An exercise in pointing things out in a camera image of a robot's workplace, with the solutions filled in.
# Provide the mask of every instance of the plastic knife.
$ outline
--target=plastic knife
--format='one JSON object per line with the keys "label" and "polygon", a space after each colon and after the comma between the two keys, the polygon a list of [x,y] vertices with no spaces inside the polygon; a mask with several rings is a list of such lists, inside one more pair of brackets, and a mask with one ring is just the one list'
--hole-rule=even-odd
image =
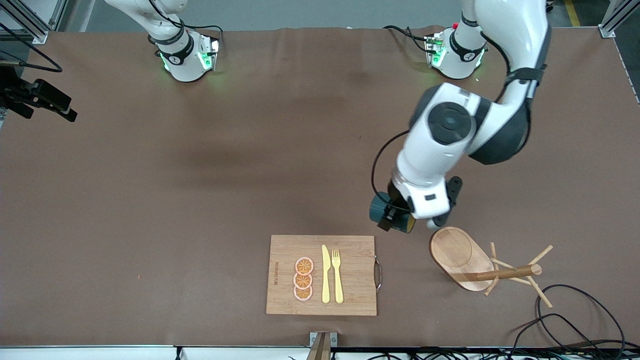
{"label": "plastic knife", "polygon": [[329,304],[331,296],[329,295],[329,269],[331,268],[331,257],[326,245],[322,245],[322,302]]}

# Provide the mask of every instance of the brown table mat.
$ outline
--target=brown table mat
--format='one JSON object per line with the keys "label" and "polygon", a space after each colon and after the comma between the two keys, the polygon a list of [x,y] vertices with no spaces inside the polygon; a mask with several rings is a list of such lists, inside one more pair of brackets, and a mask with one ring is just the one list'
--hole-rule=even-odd
{"label": "brown table mat", "polygon": [[[11,115],[0,131],[0,343],[297,345],[337,331],[350,346],[512,344],[534,318],[531,289],[461,290],[430,258],[424,222],[407,236],[368,219],[373,156],[444,80],[396,36],[225,33],[223,72],[185,84],[145,33],[50,34],[42,49],[64,72],[25,78],[68,93],[79,116]],[[553,244],[538,283],[587,290],[637,341],[640,109],[595,28],[555,29],[548,64],[528,146],[451,172],[465,186],[449,225],[513,264]],[[454,83],[493,98],[503,77],[492,50]],[[272,234],[375,235],[378,316],[265,314]],[[587,300],[548,295],[590,337],[616,337]],[[521,344],[552,345],[538,329]]]}

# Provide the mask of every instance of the metal handle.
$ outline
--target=metal handle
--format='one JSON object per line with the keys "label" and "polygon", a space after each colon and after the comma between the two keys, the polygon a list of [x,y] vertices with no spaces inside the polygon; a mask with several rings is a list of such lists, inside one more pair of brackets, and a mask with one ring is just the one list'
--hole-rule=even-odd
{"label": "metal handle", "polygon": [[378,261],[378,256],[374,255],[373,256],[375,262],[373,264],[373,281],[375,283],[376,281],[376,265],[378,266],[378,285],[376,286],[376,294],[380,291],[380,287],[382,286],[382,265],[380,264],[380,261]]}

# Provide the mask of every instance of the white robotic arm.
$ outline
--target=white robotic arm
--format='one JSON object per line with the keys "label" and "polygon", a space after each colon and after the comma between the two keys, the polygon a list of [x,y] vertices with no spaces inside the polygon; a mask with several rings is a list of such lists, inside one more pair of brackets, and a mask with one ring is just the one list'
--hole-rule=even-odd
{"label": "white robotic arm", "polygon": [[[371,204],[369,216],[382,229],[408,233],[415,219],[421,218],[430,219],[431,228],[442,227],[462,186],[460,178],[447,183],[445,175],[462,155],[467,153],[485,165],[495,164],[510,159],[527,141],[530,103],[543,74],[550,40],[545,2],[480,0],[473,10],[477,28],[508,63],[501,102],[449,83],[424,93],[410,120],[388,194],[376,194]],[[457,38],[455,32],[450,38]],[[469,70],[466,63],[459,64]]]}
{"label": "white robotic arm", "polygon": [[188,0],[105,0],[134,19],[154,40],[164,67],[179,81],[194,81],[212,70],[218,39],[187,29],[176,15]]}
{"label": "white robotic arm", "polygon": [[476,0],[462,0],[460,22],[455,27],[435,33],[426,42],[427,63],[444,76],[464,79],[480,66],[486,40],[478,25]]}

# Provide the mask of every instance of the plastic fork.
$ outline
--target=plastic fork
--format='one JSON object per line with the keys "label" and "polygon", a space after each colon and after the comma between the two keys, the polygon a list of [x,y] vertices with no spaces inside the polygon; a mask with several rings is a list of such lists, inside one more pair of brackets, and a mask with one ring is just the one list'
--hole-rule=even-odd
{"label": "plastic fork", "polygon": [[335,301],[341,304],[344,301],[344,294],[342,294],[342,281],[340,280],[340,250],[331,250],[331,264],[335,269]]}

